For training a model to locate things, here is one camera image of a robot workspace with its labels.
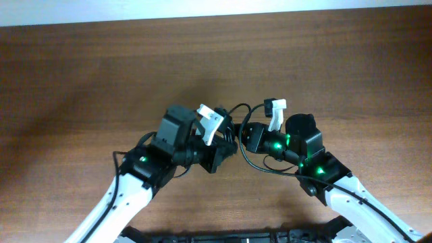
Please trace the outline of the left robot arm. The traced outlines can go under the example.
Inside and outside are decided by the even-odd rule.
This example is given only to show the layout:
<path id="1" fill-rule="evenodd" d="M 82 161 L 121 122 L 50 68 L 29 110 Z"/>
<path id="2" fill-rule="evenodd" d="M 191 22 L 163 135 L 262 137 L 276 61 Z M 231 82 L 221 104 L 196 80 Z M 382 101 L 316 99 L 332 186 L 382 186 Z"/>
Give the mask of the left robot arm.
<path id="1" fill-rule="evenodd" d="M 159 128 L 145 134 L 128 152 L 113 152 L 115 176 L 109 189 L 68 242 L 114 242 L 127 224 L 162 187 L 175 178 L 178 167 L 199 164 L 215 173 L 236 153 L 234 125 L 222 108 L 206 105 L 194 111 L 181 105 L 167 108 Z"/>

